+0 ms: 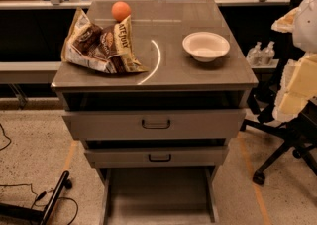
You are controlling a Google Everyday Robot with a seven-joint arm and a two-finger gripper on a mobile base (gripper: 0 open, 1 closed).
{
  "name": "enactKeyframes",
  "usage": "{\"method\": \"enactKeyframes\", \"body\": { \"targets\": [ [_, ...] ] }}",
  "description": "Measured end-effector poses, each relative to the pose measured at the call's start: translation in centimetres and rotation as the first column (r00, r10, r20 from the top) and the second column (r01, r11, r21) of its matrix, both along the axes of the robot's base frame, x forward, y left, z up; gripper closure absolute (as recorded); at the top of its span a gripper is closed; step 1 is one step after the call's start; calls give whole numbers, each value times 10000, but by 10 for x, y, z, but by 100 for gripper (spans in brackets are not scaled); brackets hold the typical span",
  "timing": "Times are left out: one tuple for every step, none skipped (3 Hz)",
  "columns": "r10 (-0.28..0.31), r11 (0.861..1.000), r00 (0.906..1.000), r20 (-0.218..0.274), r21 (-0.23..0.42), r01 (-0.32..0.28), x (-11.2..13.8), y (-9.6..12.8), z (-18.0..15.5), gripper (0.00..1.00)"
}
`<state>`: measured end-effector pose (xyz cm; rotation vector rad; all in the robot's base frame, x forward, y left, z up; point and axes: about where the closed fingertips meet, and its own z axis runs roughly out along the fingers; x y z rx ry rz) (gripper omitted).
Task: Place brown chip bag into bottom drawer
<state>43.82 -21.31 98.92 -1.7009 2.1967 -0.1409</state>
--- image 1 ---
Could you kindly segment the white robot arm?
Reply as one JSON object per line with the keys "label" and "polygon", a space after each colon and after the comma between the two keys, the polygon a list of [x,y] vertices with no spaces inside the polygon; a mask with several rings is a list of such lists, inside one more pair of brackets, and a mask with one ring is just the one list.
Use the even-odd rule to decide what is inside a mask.
{"label": "white robot arm", "polygon": [[300,60],[287,62],[274,101],[273,118],[289,122],[317,96],[317,0],[303,0],[271,28],[291,33],[293,44],[305,51]]}

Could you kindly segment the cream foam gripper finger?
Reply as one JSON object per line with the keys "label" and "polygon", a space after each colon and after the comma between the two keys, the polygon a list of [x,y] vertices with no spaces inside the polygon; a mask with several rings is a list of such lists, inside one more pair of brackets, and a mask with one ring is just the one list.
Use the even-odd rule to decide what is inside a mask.
{"label": "cream foam gripper finger", "polygon": [[273,118],[289,122],[296,118],[308,101],[317,96],[317,54],[305,54],[299,61],[290,59],[282,73]]}
{"label": "cream foam gripper finger", "polygon": [[275,20],[271,25],[271,28],[274,31],[281,33],[292,33],[294,29],[294,19],[298,11],[298,8],[290,10],[287,14],[280,17],[278,20]]}

